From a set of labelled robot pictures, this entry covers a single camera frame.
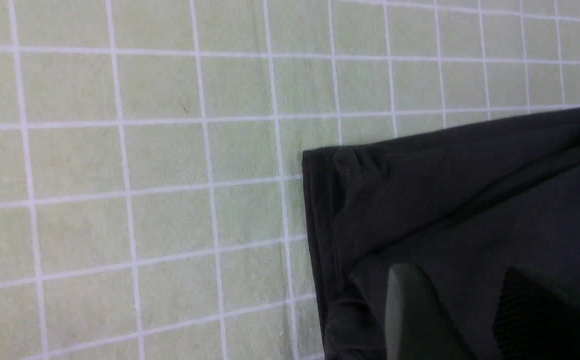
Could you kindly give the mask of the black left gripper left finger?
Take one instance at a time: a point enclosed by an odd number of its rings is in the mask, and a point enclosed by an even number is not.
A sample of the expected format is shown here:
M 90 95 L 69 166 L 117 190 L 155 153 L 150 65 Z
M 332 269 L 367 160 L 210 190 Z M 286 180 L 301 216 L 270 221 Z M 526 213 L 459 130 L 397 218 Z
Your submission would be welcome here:
M 427 274 L 412 264 L 388 272 L 384 338 L 389 360 L 474 360 Z

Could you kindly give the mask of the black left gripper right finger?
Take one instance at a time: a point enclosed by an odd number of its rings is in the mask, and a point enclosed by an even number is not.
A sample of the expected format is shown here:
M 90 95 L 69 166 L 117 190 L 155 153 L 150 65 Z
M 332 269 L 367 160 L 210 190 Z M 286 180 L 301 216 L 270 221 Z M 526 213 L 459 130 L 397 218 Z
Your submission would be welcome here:
M 534 269 L 509 267 L 493 334 L 504 360 L 580 360 L 580 292 Z

